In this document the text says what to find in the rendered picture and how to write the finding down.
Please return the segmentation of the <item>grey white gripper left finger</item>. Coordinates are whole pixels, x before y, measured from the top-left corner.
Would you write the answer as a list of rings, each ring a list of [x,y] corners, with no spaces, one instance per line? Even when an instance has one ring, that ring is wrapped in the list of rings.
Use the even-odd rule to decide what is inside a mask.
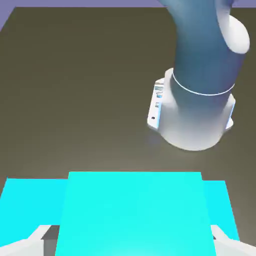
[[[26,239],[0,247],[0,256],[55,256],[59,225],[39,225]]]

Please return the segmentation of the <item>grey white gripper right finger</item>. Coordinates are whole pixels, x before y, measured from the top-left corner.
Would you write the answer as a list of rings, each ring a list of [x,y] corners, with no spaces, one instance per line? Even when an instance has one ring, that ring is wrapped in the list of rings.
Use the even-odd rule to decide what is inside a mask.
[[[217,225],[211,225],[216,256],[256,256],[256,247],[230,239]]]

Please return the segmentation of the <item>small cyan cube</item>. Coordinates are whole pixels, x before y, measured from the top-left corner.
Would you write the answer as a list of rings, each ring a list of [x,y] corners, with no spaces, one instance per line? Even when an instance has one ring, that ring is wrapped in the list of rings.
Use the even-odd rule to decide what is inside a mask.
[[[216,256],[199,172],[70,172],[55,256]]]

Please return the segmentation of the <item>large cyan box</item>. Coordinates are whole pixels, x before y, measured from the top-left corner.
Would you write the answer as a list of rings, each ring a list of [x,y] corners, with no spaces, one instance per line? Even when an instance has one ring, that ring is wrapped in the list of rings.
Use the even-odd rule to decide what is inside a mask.
[[[202,181],[210,226],[238,240],[226,183]],[[27,239],[40,225],[60,226],[67,184],[68,178],[7,179],[0,196],[0,247]]]

